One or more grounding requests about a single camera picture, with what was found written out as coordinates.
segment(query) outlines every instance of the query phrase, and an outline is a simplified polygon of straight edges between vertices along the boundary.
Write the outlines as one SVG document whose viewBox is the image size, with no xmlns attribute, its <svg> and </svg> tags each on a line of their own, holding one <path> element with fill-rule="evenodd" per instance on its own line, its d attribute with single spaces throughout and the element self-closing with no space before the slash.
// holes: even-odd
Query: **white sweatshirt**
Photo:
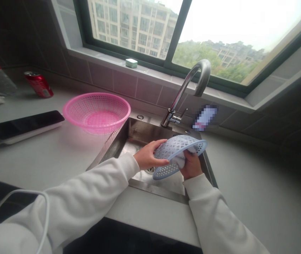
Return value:
<svg viewBox="0 0 301 254">
<path fill-rule="evenodd" d="M 128 153 L 46 190 L 51 206 L 48 237 L 41 253 L 60 253 L 68 243 L 84 235 L 105 216 L 128 186 L 128 180 L 139 170 L 136 160 Z M 183 184 L 204 253 L 268 253 L 229 210 L 220 191 L 212 187 L 204 174 Z M 39 196 L 1 223 L 0 254 L 35 254 L 44 219 L 44 199 Z"/>
</svg>

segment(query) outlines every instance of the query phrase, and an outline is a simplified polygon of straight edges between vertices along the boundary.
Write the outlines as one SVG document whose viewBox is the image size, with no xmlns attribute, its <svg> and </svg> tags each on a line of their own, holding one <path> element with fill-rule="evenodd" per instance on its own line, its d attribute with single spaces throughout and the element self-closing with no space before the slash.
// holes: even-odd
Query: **hand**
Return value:
<svg viewBox="0 0 301 254">
<path fill-rule="evenodd" d="M 169 161 L 166 159 L 155 159 L 154 151 L 162 143 L 166 142 L 167 139 L 160 139 L 157 141 L 152 141 L 149 144 L 145 145 L 140 151 L 134 154 L 134 158 L 138 163 L 141 170 L 146 170 L 151 167 L 163 167 L 169 164 Z"/>
<path fill-rule="evenodd" d="M 185 154 L 186 161 L 185 166 L 180 169 L 180 172 L 185 180 L 201 175 L 202 170 L 197 153 L 190 153 L 188 150 L 184 150 L 183 153 Z"/>
</svg>

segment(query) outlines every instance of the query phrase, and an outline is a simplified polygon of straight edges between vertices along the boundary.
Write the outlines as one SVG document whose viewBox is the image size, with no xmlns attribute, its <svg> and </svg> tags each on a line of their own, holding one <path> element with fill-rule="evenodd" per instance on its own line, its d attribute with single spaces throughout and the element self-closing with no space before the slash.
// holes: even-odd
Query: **sky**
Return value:
<svg viewBox="0 0 301 254">
<path fill-rule="evenodd" d="M 182 4 L 159 2 L 177 14 Z M 300 20 L 301 0 L 193 0 L 179 42 L 242 41 L 268 52 Z"/>
</svg>

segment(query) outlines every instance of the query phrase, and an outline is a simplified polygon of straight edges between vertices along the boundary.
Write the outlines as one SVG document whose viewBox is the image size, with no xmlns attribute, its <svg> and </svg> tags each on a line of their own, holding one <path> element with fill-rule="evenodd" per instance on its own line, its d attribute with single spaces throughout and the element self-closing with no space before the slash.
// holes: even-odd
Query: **glass pane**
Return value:
<svg viewBox="0 0 301 254">
<path fill-rule="evenodd" d="M 93 37 L 166 59 L 182 0 L 88 0 Z"/>
<path fill-rule="evenodd" d="M 191 68 L 208 59 L 212 75 L 249 85 L 300 21 L 301 0 L 193 0 L 172 62 Z"/>
</svg>

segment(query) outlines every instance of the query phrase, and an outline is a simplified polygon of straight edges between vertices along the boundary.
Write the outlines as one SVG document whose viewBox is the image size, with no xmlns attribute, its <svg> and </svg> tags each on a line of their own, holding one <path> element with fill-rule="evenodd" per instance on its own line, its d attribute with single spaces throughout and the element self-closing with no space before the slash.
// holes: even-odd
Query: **faucet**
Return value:
<svg viewBox="0 0 301 254">
<path fill-rule="evenodd" d="M 185 92 L 189 82 L 193 78 L 193 76 L 201 70 L 201 75 L 199 82 L 197 83 L 197 87 L 195 89 L 195 94 L 194 96 L 201 97 L 203 94 L 203 91 L 205 90 L 207 83 L 209 81 L 209 77 L 211 76 L 211 63 L 207 59 L 200 60 L 197 62 L 193 68 L 189 71 L 187 74 L 179 92 L 178 95 L 175 97 L 172 106 L 168 109 L 164 119 L 161 122 L 161 126 L 163 127 L 168 127 L 169 122 L 174 122 L 174 123 L 180 123 L 186 110 L 185 109 L 181 116 L 175 116 L 175 108 L 179 103 L 179 100 L 181 99 L 183 93 Z"/>
</svg>

